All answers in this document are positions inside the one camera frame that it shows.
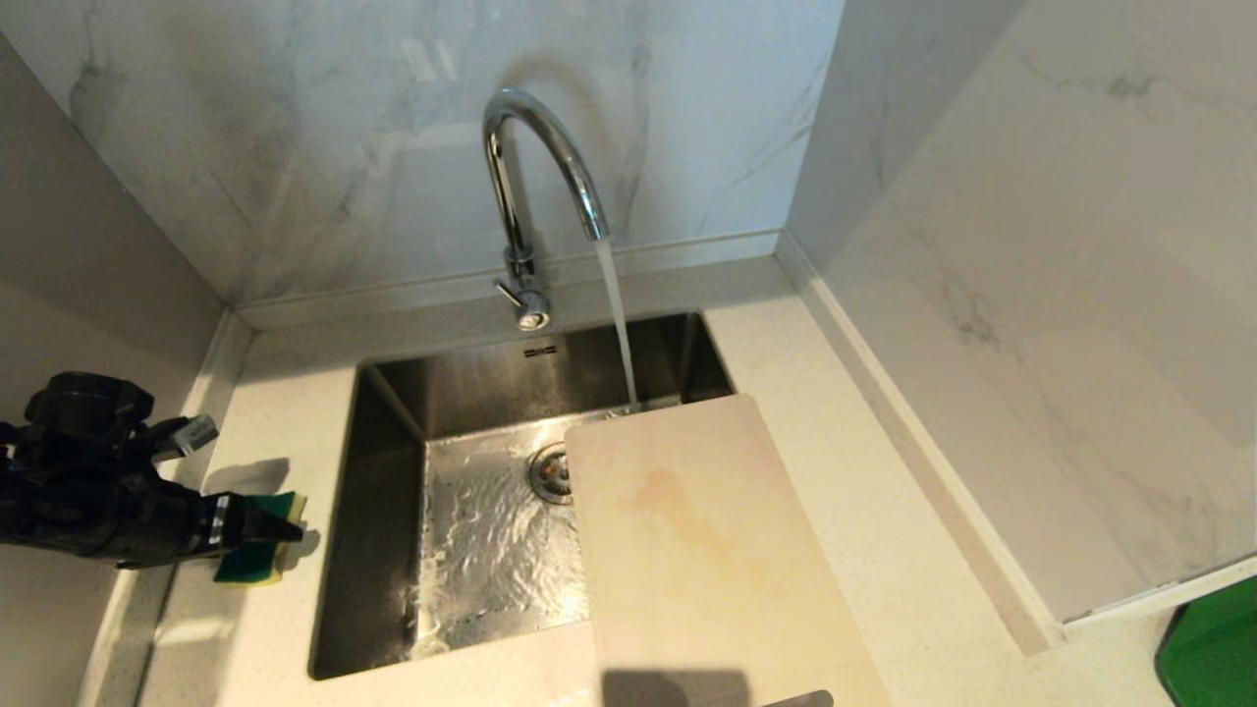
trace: marble wall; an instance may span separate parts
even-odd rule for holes
[[[1257,551],[1257,6],[850,0],[787,229],[1060,618]]]
[[[622,245],[779,228],[841,0],[10,0],[0,30],[229,302],[500,265],[499,86],[590,162]],[[583,253],[520,141],[546,255]]]
[[[177,415],[222,303],[4,38],[0,155],[0,420],[24,424],[26,401],[62,371],[134,381],[153,395],[153,419]],[[75,703],[117,575],[108,564],[0,545],[0,702]]]

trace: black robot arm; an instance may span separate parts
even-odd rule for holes
[[[204,415],[147,426],[152,403],[132,382],[67,372],[30,399],[30,424],[0,423],[0,542],[136,569],[302,538],[248,497],[162,479],[156,462],[191,454],[217,429]]]

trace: gray wall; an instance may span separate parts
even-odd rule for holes
[[[1062,619],[1257,550],[1253,23],[842,16],[787,230]]]
[[[222,304],[0,38],[0,419],[63,370],[178,413]],[[72,704],[114,570],[0,546],[5,703]]]

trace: sink drain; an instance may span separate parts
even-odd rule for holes
[[[572,502],[572,483],[567,477],[567,448],[562,442],[547,444],[528,463],[528,483],[533,493],[547,503],[567,506]]]

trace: green object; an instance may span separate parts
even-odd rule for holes
[[[295,523],[302,517],[305,498],[288,492],[279,496],[249,496],[250,503],[273,516]],[[222,556],[214,581],[239,586],[274,584],[282,579],[283,547],[288,543],[250,542]]]
[[[1156,677],[1178,707],[1257,706],[1257,577],[1179,609]]]

